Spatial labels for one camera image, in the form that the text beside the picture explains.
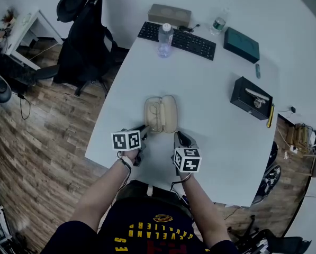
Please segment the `wooden floor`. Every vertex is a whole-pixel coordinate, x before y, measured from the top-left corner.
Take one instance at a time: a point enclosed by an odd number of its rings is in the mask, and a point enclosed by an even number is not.
[[[31,87],[26,95],[31,102],[27,120],[21,118],[15,95],[0,105],[0,203],[11,229],[24,234],[30,248],[37,251],[70,218],[83,192],[105,172],[84,157],[104,92],[94,84],[78,98],[74,90],[50,82]],[[22,103],[23,113],[28,113],[28,104]],[[284,121],[278,119],[277,125],[286,136]],[[279,145],[276,162],[282,167],[280,181],[263,202],[239,208],[230,217],[238,207],[217,204],[228,217],[227,226],[243,232],[254,214],[258,227],[280,236],[291,221],[308,181],[295,171],[309,172],[311,162],[294,156],[285,160],[286,144],[278,132],[275,141]]]

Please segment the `black chair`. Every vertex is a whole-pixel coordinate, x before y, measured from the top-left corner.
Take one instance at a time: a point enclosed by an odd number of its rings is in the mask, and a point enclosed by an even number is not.
[[[86,85],[98,80],[107,94],[109,89],[102,76],[122,64],[127,50],[119,48],[110,31],[102,26],[102,0],[61,0],[57,14],[58,20],[74,23],[62,46],[58,64],[39,69],[36,79],[54,77],[55,83],[72,84],[77,87],[76,96],[80,96]]]
[[[254,232],[251,232],[255,216],[252,215],[251,219],[252,222],[242,236],[234,232],[231,227],[227,229],[230,234],[238,238],[234,244],[241,254],[259,254],[265,247],[270,253],[304,254],[311,244],[310,241],[303,241],[301,237],[275,237],[268,229],[259,231],[259,228],[255,228]]]

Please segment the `gray box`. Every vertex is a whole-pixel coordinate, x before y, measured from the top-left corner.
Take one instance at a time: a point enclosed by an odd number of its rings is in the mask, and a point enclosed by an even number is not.
[[[191,20],[191,11],[182,8],[153,4],[148,12],[148,20],[156,23],[169,23],[170,25],[188,27]]]

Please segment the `water bottle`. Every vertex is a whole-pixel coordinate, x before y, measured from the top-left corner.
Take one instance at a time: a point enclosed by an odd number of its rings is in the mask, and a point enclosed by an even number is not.
[[[221,33],[221,31],[223,30],[223,28],[226,25],[227,22],[227,18],[228,18],[228,14],[229,14],[229,9],[228,8],[224,8],[219,14],[218,16],[215,18],[213,24],[211,25],[211,33],[213,35],[219,35]]]
[[[174,30],[169,23],[163,24],[159,28],[159,47],[158,56],[159,57],[169,57],[171,53],[171,44],[173,40]]]

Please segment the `black keyboard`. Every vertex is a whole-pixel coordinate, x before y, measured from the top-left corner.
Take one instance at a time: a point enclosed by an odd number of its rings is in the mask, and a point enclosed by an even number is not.
[[[145,22],[138,37],[159,42],[160,24]],[[174,29],[172,46],[213,61],[216,44],[187,32]]]

